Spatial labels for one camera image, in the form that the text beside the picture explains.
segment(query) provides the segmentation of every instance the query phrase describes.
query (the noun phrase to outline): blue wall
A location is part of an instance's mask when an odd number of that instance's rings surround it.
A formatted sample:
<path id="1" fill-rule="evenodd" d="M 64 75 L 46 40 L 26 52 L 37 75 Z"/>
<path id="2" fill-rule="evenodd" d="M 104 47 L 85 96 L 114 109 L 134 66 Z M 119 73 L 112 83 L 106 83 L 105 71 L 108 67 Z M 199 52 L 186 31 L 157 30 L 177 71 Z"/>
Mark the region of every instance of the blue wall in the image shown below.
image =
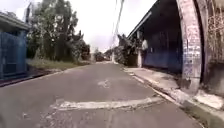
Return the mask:
<path id="1" fill-rule="evenodd" d="M 166 68 L 175 72 L 182 70 L 182 40 L 179 29 L 165 29 L 145 38 L 148 49 L 143 60 L 144 66 Z"/>
<path id="2" fill-rule="evenodd" d="M 26 73 L 26 33 L 0 32 L 0 79 Z"/>

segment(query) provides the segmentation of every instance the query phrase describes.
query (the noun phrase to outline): grass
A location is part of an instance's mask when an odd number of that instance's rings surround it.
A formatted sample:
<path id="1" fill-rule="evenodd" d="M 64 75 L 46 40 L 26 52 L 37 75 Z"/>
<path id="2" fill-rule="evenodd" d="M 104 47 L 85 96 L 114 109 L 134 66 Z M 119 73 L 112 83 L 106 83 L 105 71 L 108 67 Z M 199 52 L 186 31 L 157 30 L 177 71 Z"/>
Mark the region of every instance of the grass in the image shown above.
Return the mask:
<path id="1" fill-rule="evenodd" d="M 69 68 L 86 65 L 83 63 L 74 64 L 72 62 L 50 61 L 45 59 L 28 59 L 27 64 L 40 69 L 60 69 L 60 70 L 66 70 Z"/>

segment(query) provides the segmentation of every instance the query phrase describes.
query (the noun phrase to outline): asphalt road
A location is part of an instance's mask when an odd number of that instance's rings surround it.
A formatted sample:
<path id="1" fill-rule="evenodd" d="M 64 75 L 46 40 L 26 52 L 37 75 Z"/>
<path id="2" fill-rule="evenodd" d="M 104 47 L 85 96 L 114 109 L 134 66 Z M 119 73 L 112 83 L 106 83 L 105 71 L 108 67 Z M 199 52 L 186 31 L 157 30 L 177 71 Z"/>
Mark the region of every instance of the asphalt road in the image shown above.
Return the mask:
<path id="1" fill-rule="evenodd" d="M 115 109 L 61 111 L 52 107 L 58 101 L 110 103 L 148 97 L 158 95 L 119 65 L 78 67 L 0 88 L 0 128 L 200 128 L 166 100 Z"/>

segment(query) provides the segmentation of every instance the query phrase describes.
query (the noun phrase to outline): gutter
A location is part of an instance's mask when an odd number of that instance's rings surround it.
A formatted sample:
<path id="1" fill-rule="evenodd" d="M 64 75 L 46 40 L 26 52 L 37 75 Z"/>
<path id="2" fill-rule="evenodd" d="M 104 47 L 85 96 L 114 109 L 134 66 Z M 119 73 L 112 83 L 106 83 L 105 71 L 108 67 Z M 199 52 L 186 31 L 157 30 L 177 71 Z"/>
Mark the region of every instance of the gutter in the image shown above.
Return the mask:
<path id="1" fill-rule="evenodd" d="M 148 12 L 144 15 L 144 17 L 141 19 L 141 21 L 135 26 L 135 28 L 131 31 L 131 33 L 128 35 L 128 39 L 130 39 L 136 31 L 145 23 L 145 21 L 152 15 L 152 8 L 156 5 L 156 3 L 159 0 L 156 0 L 155 3 L 150 7 Z"/>
<path id="2" fill-rule="evenodd" d="M 15 19 L 13 17 L 9 17 L 8 15 L 0 12 L 0 21 L 8 23 L 14 27 L 23 29 L 23 30 L 29 30 L 30 29 L 30 25 L 22 22 L 21 20 Z"/>

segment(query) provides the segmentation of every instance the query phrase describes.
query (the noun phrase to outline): utility pole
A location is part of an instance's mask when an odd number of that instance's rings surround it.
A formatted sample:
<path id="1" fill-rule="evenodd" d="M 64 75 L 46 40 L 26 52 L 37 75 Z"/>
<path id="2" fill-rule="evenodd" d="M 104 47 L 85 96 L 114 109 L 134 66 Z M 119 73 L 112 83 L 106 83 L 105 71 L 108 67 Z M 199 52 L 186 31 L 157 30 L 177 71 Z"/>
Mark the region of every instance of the utility pole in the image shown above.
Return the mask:
<path id="1" fill-rule="evenodd" d="M 30 16 L 32 15 L 33 13 L 33 3 L 30 2 L 30 4 L 27 6 L 26 10 L 25 10 L 25 14 L 24 14 L 24 17 L 23 17 L 23 21 L 27 24 L 30 24 Z"/>
<path id="2" fill-rule="evenodd" d="M 118 15 L 118 19 L 117 19 L 117 23 L 116 23 L 113 39 L 112 39 L 112 48 L 115 47 L 114 43 L 115 43 L 116 36 L 118 34 L 118 29 L 119 29 L 119 24 L 120 24 L 120 20 L 121 20 L 121 14 L 122 14 L 122 10 L 123 10 L 123 5 L 124 5 L 124 0 L 121 0 L 121 7 L 120 7 L 120 10 L 119 10 L 119 15 Z M 115 62 L 114 51 L 112 52 L 111 59 L 112 59 L 112 62 Z"/>

